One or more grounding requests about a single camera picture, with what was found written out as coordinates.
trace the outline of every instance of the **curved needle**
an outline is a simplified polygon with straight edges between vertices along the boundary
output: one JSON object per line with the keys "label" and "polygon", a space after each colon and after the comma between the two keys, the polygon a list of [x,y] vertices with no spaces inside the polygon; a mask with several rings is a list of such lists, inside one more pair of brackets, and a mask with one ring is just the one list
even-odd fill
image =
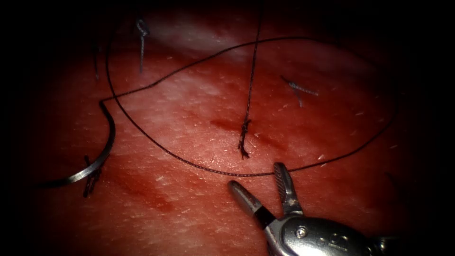
{"label": "curved needle", "polygon": [[106,158],[109,156],[109,152],[112,149],[112,145],[114,144],[114,138],[115,138],[115,123],[114,119],[112,116],[109,114],[108,109],[104,105],[103,101],[99,102],[100,108],[103,111],[103,114],[106,116],[108,123],[109,123],[109,137],[108,141],[106,142],[106,145],[104,146],[103,151],[101,154],[95,159],[95,161],[87,166],[87,168],[79,171],[78,173],[71,175],[66,178],[61,178],[57,180],[52,180],[52,181],[47,181],[43,183],[39,183],[36,185],[36,187],[40,188],[54,188],[54,187],[60,187],[63,185],[67,185],[76,181],[79,181],[91,173],[93,173],[95,170],[98,170],[99,167],[104,163]]}

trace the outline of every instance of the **black suture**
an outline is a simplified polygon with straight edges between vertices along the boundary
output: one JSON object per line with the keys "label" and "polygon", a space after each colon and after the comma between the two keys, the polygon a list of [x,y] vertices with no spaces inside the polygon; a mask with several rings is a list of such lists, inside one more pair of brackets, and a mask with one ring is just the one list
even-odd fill
{"label": "black suture", "polygon": [[[87,166],[89,166],[90,161],[88,155],[84,156],[84,160]],[[84,198],[87,198],[89,194],[93,193],[93,189],[95,188],[96,182],[100,180],[101,166],[87,176],[87,183],[85,184],[84,193],[82,194]]]}
{"label": "black suture", "polygon": [[[318,43],[321,43],[321,44],[327,44],[327,45],[331,45],[331,46],[335,46],[338,50],[342,51],[347,51],[348,53],[356,56],[357,58],[365,61],[366,63],[368,63],[369,65],[375,67],[377,70],[379,71],[382,71],[384,74],[388,75],[388,77],[390,78],[390,80],[393,80],[395,77],[394,75],[392,75],[391,73],[388,73],[386,71],[386,69],[384,69],[383,67],[381,67],[379,64],[367,59],[366,57],[354,52],[353,50],[351,49],[348,49],[347,47],[341,45],[341,44],[334,44],[333,42],[331,41],[325,41],[325,40],[320,40],[320,39],[315,39],[315,38],[311,38],[311,37],[274,37],[274,38],[269,38],[269,39],[263,39],[263,40],[258,40],[258,41],[254,41],[254,42],[248,42],[248,43],[244,43],[244,44],[240,44],[240,45],[237,45],[237,46],[232,46],[232,47],[229,47],[229,48],[226,48],[224,50],[221,50],[213,55],[210,55],[206,58],[203,58],[203,59],[200,59],[198,61],[195,61],[191,64],[188,64],[182,68],[179,68],[165,76],[163,76],[162,78],[158,79],[156,82],[148,85],[148,86],[145,86],[145,87],[142,87],[142,88],[138,88],[138,89],[134,89],[134,90],[131,90],[131,91],[127,91],[127,92],[124,92],[124,93],[121,93],[119,95],[116,95],[115,94],[115,91],[114,91],[114,87],[112,85],[112,81],[111,81],[111,78],[110,78],[110,73],[109,73],[109,54],[110,54],[110,48],[111,48],[111,45],[112,45],[112,42],[114,40],[114,37],[115,37],[115,33],[117,31],[117,28],[113,30],[112,34],[111,34],[111,37],[108,41],[108,45],[107,45],[107,48],[106,48],[106,75],[107,75],[107,79],[108,79],[108,84],[109,84],[109,88],[112,92],[112,97],[109,97],[109,98],[105,98],[105,99],[102,99],[101,101],[104,102],[104,101],[108,101],[108,100],[111,100],[111,99],[114,99],[115,102],[117,103],[118,107],[120,108],[120,110],[122,110],[123,114],[128,118],[128,120],[142,133],[144,134],[145,137],[147,137],[150,141],[152,141],[157,147],[159,147],[160,149],[162,149],[163,151],[165,151],[167,154],[169,154],[170,156],[176,158],[177,160],[185,163],[185,164],[188,164],[190,166],[193,166],[195,168],[198,168],[198,169],[201,169],[203,171],[208,171],[208,172],[211,172],[211,173],[216,173],[216,174],[222,174],[222,175],[227,175],[227,176],[235,176],[235,177],[259,177],[259,176],[267,176],[267,175],[274,175],[273,172],[267,172],[267,173],[253,173],[253,174],[237,174],[237,173],[229,173],[229,172],[223,172],[223,171],[219,171],[219,170],[215,170],[215,169],[211,169],[211,168],[207,168],[207,167],[204,167],[204,166],[201,166],[201,165],[197,165],[197,164],[194,164],[186,159],[183,159],[181,158],[180,156],[172,153],[171,151],[169,151],[168,149],[166,149],[164,146],[162,146],[161,144],[159,144],[158,142],[156,142],[152,137],[150,137],[136,122],[133,121],[133,119],[130,117],[130,115],[126,112],[126,110],[123,108],[123,106],[120,104],[120,101],[118,100],[118,98],[120,97],[123,97],[123,96],[126,96],[126,95],[129,95],[129,94],[132,94],[132,93],[135,93],[135,92],[139,92],[139,91],[142,91],[142,90],[146,90],[146,89],[149,89],[149,88],[152,88],[154,86],[156,86],[157,84],[161,83],[162,81],[164,81],[165,79],[177,74],[178,72],[182,71],[182,70],[185,70],[187,68],[190,68],[194,65],[197,65],[199,63],[202,63],[204,61],[207,61],[209,59],[212,59],[216,56],[219,56],[223,53],[226,53],[230,50],[233,50],[233,49],[236,49],[236,48],[240,48],[240,47],[244,47],[244,46],[248,46],[248,45],[252,45],[252,44],[259,44],[259,43],[265,43],[265,42],[272,42],[272,41],[279,41],[279,40],[308,40],[308,41],[314,41],[314,42],[318,42]],[[376,133],[371,139],[367,140],[365,143],[363,143],[362,145],[360,145],[358,148],[354,149],[353,151],[347,153],[347,154],[344,154],[344,155],[341,155],[341,156],[338,156],[338,157],[335,157],[333,159],[329,159],[329,160],[326,160],[326,161],[323,161],[323,162],[318,162],[318,163],[314,163],[314,164],[311,164],[311,165],[305,165],[303,167],[299,167],[299,168],[294,168],[294,169],[289,169],[289,172],[295,172],[295,171],[299,171],[299,170],[304,170],[304,169],[308,169],[308,168],[311,168],[311,167],[315,167],[315,166],[318,166],[318,165],[323,165],[323,164],[327,164],[327,163],[331,163],[331,162],[334,162],[334,161],[337,161],[337,160],[340,160],[340,159],[343,159],[343,158],[346,158],[348,156],[351,156],[355,153],[357,153],[358,151],[360,151],[361,149],[365,148],[368,144],[370,144],[371,142],[373,142],[380,134],[382,134],[392,123],[393,121],[395,120],[397,114],[398,114],[398,110],[399,110],[399,105],[400,105],[400,99],[398,97],[398,94],[397,92],[395,92],[397,97],[395,99],[395,109],[394,109],[394,112],[392,114],[392,117],[390,119],[390,121],[378,132]]]}
{"label": "black suture", "polygon": [[255,68],[256,68],[256,52],[257,52],[257,45],[259,40],[259,34],[261,32],[261,23],[262,23],[262,16],[264,13],[264,5],[262,1],[259,3],[259,21],[257,25],[257,32],[256,32],[256,40],[255,40],[255,50],[253,51],[253,62],[251,64],[251,74],[250,74],[250,85],[248,90],[248,102],[246,103],[246,111],[245,111],[245,118],[243,119],[243,124],[240,130],[240,139],[238,141],[237,148],[240,149],[240,154],[242,155],[242,160],[244,157],[247,159],[250,158],[248,152],[245,150],[245,136],[248,133],[248,124],[251,120],[248,119],[248,115],[250,113],[250,106],[251,106],[251,92],[253,91],[253,80],[255,78]]}

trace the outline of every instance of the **skin surface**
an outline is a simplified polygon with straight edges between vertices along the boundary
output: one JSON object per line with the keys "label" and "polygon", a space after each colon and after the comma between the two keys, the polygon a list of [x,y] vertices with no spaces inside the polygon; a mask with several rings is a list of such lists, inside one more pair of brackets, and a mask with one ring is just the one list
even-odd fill
{"label": "skin surface", "polygon": [[[128,14],[109,56],[116,94],[254,41],[259,13],[255,5],[142,11],[151,31],[144,70],[139,73],[139,33],[131,33],[135,17]],[[108,124],[98,101],[112,96],[105,45],[120,13],[121,8],[107,9],[59,37],[59,45],[66,48],[55,49],[52,61],[36,66],[36,86],[24,93],[26,103],[16,109],[15,133],[24,151],[23,160],[17,161],[20,172],[13,177],[20,180],[15,205],[24,241],[32,251],[47,255],[266,255],[260,229],[228,193],[227,182],[239,181],[280,217],[273,176],[237,178],[182,163],[149,141],[114,100],[106,106],[116,124],[115,143],[93,194],[82,197],[85,179],[56,189],[27,188],[74,174],[85,167],[84,155],[93,161],[104,147]],[[324,15],[267,3],[260,39],[308,36],[333,41],[333,30],[321,22]],[[351,30],[340,42],[392,73],[406,65],[399,44],[362,29]],[[90,37],[101,46],[99,80]],[[216,170],[252,174],[271,172],[277,161],[291,169],[355,150],[392,118],[398,94],[395,121],[371,144],[291,176],[307,216],[339,221],[367,236],[412,234],[416,219],[424,227],[427,213],[414,211],[414,198],[419,198],[419,207],[428,204],[429,195],[417,188],[428,172],[421,156],[431,154],[433,143],[431,136],[421,134],[433,131],[422,122],[428,115],[420,104],[425,94],[410,73],[402,69],[391,80],[336,44],[260,44],[245,142],[251,158],[242,160],[237,144],[253,48],[224,53],[119,102],[147,134],[178,156]],[[300,108],[280,75],[318,96],[299,92]]]}

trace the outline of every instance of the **metal instrument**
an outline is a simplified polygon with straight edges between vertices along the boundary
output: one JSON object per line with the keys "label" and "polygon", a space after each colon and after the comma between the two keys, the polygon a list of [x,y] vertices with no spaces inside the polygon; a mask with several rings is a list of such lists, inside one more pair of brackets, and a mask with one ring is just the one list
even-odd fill
{"label": "metal instrument", "polygon": [[394,255],[386,254],[387,238],[368,239],[341,223],[305,217],[286,166],[275,163],[273,168],[284,213],[279,219],[240,183],[228,183],[243,211],[264,231],[271,256]]}

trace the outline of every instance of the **forceps jaw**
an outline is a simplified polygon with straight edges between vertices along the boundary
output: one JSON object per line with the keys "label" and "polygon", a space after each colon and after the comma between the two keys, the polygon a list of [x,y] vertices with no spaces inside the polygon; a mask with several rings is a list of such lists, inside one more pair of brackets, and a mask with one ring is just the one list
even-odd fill
{"label": "forceps jaw", "polygon": [[303,215],[302,207],[297,200],[294,183],[286,166],[283,163],[274,163],[273,171],[275,173],[276,186],[280,195],[284,215]]}

